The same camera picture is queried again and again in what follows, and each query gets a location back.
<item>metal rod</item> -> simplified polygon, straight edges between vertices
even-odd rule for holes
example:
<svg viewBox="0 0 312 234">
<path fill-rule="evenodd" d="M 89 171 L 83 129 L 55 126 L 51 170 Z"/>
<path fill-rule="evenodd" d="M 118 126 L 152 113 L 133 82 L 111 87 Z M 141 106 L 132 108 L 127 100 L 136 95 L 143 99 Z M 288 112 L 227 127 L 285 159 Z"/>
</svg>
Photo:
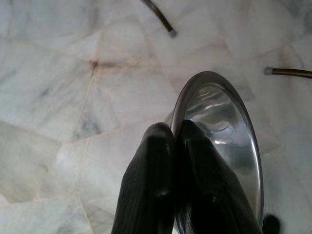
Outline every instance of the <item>metal rod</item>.
<svg viewBox="0 0 312 234">
<path fill-rule="evenodd" d="M 169 32 L 170 37 L 174 38 L 177 36 L 177 32 L 173 27 L 169 24 L 166 17 L 163 15 L 161 10 L 156 6 L 155 3 L 153 3 L 151 0 L 141 0 L 143 3 L 145 3 L 154 13 L 155 15 L 160 19 L 162 24 L 165 26 L 167 31 Z"/>
<path fill-rule="evenodd" d="M 280 68 L 271 68 L 266 67 L 264 69 L 265 75 L 283 75 L 283 76 L 293 76 L 293 77 L 304 77 L 312 79 L 312 72 L 306 70 L 298 69 L 280 69 Z"/>
</svg>

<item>reflective metal surface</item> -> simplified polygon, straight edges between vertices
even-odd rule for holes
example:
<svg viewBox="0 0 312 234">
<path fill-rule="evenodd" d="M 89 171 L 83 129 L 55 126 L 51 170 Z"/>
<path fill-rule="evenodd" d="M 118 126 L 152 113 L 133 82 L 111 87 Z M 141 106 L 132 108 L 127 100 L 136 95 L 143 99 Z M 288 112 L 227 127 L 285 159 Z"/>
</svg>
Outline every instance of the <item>reflective metal surface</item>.
<svg viewBox="0 0 312 234">
<path fill-rule="evenodd" d="M 192 120 L 212 141 L 237 175 L 259 225 L 263 217 L 262 172 L 254 129 L 234 87 L 214 72 L 192 77 L 168 117 L 174 135 Z"/>
</svg>

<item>marble floor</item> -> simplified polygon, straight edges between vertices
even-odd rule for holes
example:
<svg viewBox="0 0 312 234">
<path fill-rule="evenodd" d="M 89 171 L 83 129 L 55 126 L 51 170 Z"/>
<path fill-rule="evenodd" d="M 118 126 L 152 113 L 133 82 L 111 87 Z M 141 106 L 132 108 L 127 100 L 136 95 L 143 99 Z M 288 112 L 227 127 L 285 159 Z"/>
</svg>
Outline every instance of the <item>marble floor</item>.
<svg viewBox="0 0 312 234">
<path fill-rule="evenodd" d="M 257 135 L 265 213 L 312 232 L 310 0 L 0 0 L 0 233 L 109 234 L 145 129 L 216 71 Z"/>
</svg>

